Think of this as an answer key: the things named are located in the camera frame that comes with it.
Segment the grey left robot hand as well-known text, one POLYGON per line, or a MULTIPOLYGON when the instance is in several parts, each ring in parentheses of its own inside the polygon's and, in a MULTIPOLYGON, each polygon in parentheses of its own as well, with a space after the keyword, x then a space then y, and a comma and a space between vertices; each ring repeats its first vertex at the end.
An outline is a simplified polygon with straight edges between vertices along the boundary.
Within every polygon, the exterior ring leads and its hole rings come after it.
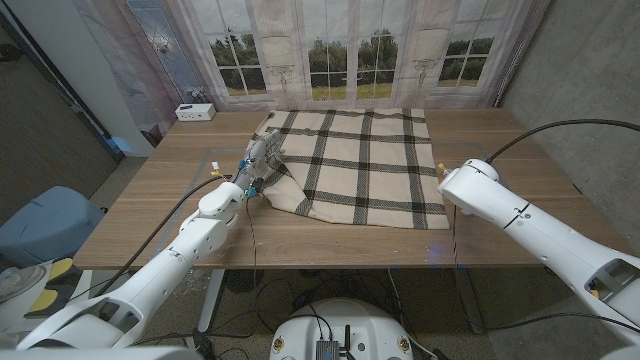
POLYGON ((279 129, 273 129, 266 135, 259 136, 246 150, 231 182, 248 192, 253 182, 262 178, 269 166, 280 160, 283 154, 279 144, 280 138, 279 129))

